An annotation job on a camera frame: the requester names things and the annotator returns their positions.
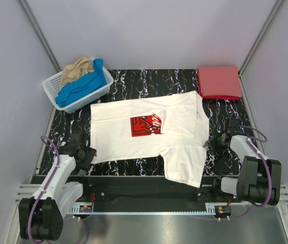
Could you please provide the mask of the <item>white Coca-Cola t-shirt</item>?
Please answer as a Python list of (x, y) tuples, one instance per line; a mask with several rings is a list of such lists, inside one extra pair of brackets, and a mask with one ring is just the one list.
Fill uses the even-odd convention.
[(197, 91), (92, 104), (92, 163), (161, 156), (167, 180), (198, 188), (209, 118)]

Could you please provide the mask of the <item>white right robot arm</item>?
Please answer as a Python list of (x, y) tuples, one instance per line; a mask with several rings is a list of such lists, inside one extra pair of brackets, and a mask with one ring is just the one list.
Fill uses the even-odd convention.
[(216, 201), (236, 196), (256, 207), (279, 203), (281, 163), (263, 154), (254, 141), (265, 143), (268, 139), (259, 130), (228, 118), (222, 131), (205, 142), (216, 157), (231, 149), (242, 161), (238, 178), (219, 176), (214, 180), (212, 196)]

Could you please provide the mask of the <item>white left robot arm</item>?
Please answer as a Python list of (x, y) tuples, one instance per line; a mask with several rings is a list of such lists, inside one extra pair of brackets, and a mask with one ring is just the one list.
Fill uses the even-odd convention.
[(29, 198), (22, 198), (18, 204), (19, 229), (22, 239), (32, 243), (51, 243), (59, 239), (63, 221), (77, 200), (90, 205), (79, 208), (82, 214), (93, 211), (95, 194), (84, 179), (69, 181), (73, 171), (82, 177), (90, 168), (97, 151), (86, 146), (85, 133), (79, 132), (61, 146), (47, 136), (42, 142), (54, 153), (54, 162), (39, 188)]

